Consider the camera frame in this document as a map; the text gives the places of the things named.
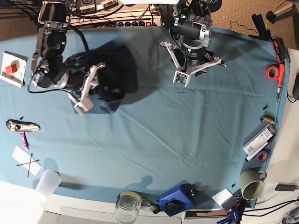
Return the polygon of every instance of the beige carpet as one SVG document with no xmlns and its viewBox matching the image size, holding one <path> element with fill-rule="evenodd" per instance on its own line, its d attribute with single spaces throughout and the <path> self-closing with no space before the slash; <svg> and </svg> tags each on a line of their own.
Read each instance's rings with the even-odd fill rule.
<svg viewBox="0 0 299 224">
<path fill-rule="evenodd" d="M 266 13 L 273 10 L 280 2 L 281 0 L 222 0 L 221 9 L 212 14 L 214 27 L 229 29 L 229 21 L 238 21 L 239 24 L 244 24 L 247 28 L 255 28 L 251 15 L 261 13 L 266 23 Z M 295 11 L 287 13 L 286 18 L 284 16 L 280 17 L 281 20 L 275 24 L 269 23 L 268 29 L 270 29 L 272 36 L 282 37 L 287 47 L 299 49 L 299 34 L 296 34 L 298 35 L 296 40 L 293 24 L 293 20 L 295 20 L 297 28 L 295 30 L 299 32 L 299 15 L 295 14 Z M 256 34 L 253 30 L 249 31 L 236 23 L 232 23 L 231 30 L 246 35 Z M 0 20 L 0 40 L 36 33 L 36 26 L 29 18 Z"/>
</svg>

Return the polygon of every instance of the red block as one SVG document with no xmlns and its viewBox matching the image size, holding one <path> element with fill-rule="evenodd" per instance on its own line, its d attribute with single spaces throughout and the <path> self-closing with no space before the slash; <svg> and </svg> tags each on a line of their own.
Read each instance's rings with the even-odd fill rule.
<svg viewBox="0 0 299 224">
<path fill-rule="evenodd" d="M 10 75 L 17 71 L 17 66 L 16 66 L 16 64 L 11 64 L 11 65 L 7 66 L 5 69 L 6 69 L 6 73 L 8 75 Z"/>
</svg>

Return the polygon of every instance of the white paper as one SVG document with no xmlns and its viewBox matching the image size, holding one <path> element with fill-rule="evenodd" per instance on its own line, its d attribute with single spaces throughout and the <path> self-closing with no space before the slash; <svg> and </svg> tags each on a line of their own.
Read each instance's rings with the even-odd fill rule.
<svg viewBox="0 0 299 224">
<path fill-rule="evenodd" d="M 233 196 L 227 188 L 214 195 L 213 200 L 220 206 L 225 203 L 231 196 Z"/>
<path fill-rule="evenodd" d="M 14 152 L 12 154 L 12 157 L 17 160 L 20 164 L 24 164 L 27 162 L 30 162 L 30 157 L 31 155 L 28 155 L 25 151 L 23 151 L 20 147 L 15 146 L 14 148 Z M 25 169 L 29 169 L 29 164 L 25 164 L 23 165 L 23 167 Z M 38 173 L 38 171 L 40 170 L 42 166 L 39 165 L 37 162 L 32 162 L 30 164 L 30 173 L 32 173 L 34 176 L 36 176 L 36 174 Z"/>
<path fill-rule="evenodd" d="M 12 63 L 15 63 L 17 65 L 18 70 L 8 75 L 6 73 L 5 68 L 11 65 Z M 3 53 L 0 79 L 21 88 L 23 86 L 26 66 L 27 66 L 27 62 L 25 60 L 10 55 L 8 53 Z"/>
</svg>

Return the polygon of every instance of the mug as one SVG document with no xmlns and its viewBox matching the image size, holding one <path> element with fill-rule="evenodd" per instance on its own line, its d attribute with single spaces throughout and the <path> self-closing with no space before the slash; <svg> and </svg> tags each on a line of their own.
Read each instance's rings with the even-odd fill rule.
<svg viewBox="0 0 299 224">
<path fill-rule="evenodd" d="M 257 199 L 265 191 L 266 185 L 263 182 L 267 177 L 266 171 L 258 173 L 251 169 L 245 170 L 240 175 L 240 188 L 243 198 L 246 200 Z"/>
</svg>

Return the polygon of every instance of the blue tablecloth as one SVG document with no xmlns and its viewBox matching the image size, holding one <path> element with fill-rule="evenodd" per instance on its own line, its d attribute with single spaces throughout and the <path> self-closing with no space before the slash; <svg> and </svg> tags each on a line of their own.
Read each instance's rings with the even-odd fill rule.
<svg viewBox="0 0 299 224">
<path fill-rule="evenodd" d="M 34 188 L 43 170 L 53 169 L 62 179 L 55 194 L 111 203 L 124 190 L 153 200 L 180 183 L 197 182 L 204 190 L 197 207 L 219 208 L 211 196 L 224 188 L 234 193 L 241 170 L 258 166 L 245 162 L 242 146 L 265 126 L 260 117 L 273 115 L 280 126 L 289 61 L 276 104 L 277 82 L 264 75 L 266 66 L 277 62 L 271 42 L 214 28 L 208 50 L 228 67 L 211 67 L 185 88 L 172 83 L 175 66 L 167 49 L 159 47 L 170 37 L 161 28 L 101 28 L 84 34 L 90 49 L 111 40 L 130 48 L 138 67 L 138 92 L 127 95 L 114 114 L 79 116 L 63 92 L 30 94 L 27 86 L 19 89 L 0 80 L 0 180 Z M 36 39 L 0 42 L 2 52 L 29 58 L 27 84 Z M 79 36 L 68 32 L 64 59 L 83 51 Z M 28 153 L 42 165 L 29 178 L 11 157 L 15 145 L 22 147 L 21 138 L 5 126 L 6 120 L 22 116 L 41 127 L 26 134 Z"/>
</svg>

